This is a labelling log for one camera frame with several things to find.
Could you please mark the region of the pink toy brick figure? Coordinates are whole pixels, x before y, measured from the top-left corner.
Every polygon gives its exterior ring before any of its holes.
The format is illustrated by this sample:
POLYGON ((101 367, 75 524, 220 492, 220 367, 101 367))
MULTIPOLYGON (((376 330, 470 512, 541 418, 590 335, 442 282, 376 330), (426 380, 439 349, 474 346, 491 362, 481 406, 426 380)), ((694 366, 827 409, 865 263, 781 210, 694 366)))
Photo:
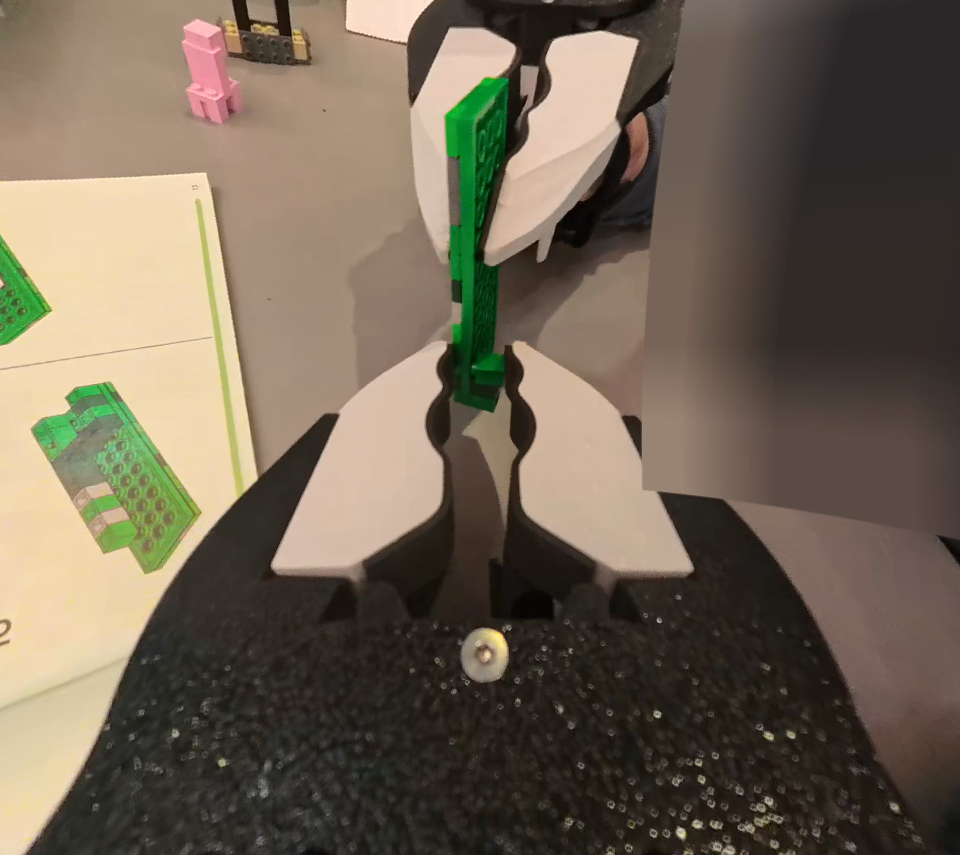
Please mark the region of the pink toy brick figure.
POLYGON ((240 83, 230 77, 222 29, 195 19, 183 28, 182 49, 191 76, 186 95, 193 114, 223 125, 244 107, 240 83))

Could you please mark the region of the person's right hand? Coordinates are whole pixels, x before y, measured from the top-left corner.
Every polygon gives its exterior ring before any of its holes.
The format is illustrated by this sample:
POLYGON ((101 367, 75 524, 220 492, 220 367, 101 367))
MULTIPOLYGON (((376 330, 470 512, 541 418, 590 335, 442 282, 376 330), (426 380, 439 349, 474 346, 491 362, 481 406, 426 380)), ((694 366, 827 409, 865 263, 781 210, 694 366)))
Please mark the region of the person's right hand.
POLYGON ((668 98, 637 113, 627 124, 624 134, 629 144, 629 159, 620 186, 653 197, 659 176, 666 129, 668 98))

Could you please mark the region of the green toy brick plate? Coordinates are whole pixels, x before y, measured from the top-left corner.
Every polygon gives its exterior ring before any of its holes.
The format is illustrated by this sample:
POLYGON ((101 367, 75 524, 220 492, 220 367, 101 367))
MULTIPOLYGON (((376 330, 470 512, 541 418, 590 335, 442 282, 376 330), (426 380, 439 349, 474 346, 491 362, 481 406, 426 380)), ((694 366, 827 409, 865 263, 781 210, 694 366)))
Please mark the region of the green toy brick plate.
POLYGON ((483 79, 445 116, 453 397, 479 412, 496 410, 505 362, 497 348, 497 266, 484 244, 506 153, 509 83, 483 79))

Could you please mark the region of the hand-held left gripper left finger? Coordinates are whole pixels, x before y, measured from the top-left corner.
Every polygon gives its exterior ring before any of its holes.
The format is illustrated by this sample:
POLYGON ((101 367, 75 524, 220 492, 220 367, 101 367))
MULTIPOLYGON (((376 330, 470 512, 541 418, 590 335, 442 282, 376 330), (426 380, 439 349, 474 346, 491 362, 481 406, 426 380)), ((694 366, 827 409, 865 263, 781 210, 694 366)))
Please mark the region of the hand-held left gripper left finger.
POLYGON ((271 560, 281 577, 387 584, 434 603, 454 548, 452 347, 434 341, 337 414, 271 560))

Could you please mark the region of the brick building instruction booklet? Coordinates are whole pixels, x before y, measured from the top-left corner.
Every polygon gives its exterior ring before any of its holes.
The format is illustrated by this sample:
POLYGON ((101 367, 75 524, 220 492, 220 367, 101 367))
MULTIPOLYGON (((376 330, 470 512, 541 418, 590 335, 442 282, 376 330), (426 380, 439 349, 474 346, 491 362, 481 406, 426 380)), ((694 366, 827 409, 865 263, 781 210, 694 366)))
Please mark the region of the brick building instruction booklet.
POLYGON ((204 173, 2 183, 2 707, 126 659, 258 478, 204 173))

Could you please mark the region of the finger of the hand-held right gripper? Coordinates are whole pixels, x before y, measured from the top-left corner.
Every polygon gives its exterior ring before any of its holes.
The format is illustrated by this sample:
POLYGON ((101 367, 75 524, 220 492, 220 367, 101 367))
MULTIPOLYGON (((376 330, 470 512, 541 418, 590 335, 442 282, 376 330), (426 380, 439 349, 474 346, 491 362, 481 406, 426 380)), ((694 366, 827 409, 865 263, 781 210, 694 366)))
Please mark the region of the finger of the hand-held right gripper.
POLYGON ((549 82, 507 161, 484 243, 487 266, 537 245, 544 261, 561 219, 605 172, 620 137, 618 109, 640 46, 612 32, 558 37, 547 46, 549 82))
POLYGON ((507 78, 519 65, 517 46, 487 28, 452 27, 445 34, 411 108, 414 189, 428 239, 450 260, 450 185, 446 117, 486 79, 507 78))

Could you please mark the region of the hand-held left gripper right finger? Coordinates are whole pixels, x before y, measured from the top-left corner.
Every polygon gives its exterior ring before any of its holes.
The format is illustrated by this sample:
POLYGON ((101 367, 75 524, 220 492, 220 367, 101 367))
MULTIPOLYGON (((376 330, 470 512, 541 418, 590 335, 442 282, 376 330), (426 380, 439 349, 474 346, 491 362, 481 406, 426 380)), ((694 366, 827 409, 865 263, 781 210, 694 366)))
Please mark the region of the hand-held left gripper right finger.
POLYGON ((510 470, 504 564, 535 591, 686 579, 693 562, 660 495, 645 489, 625 419, 596 388, 526 342, 505 351, 510 470))

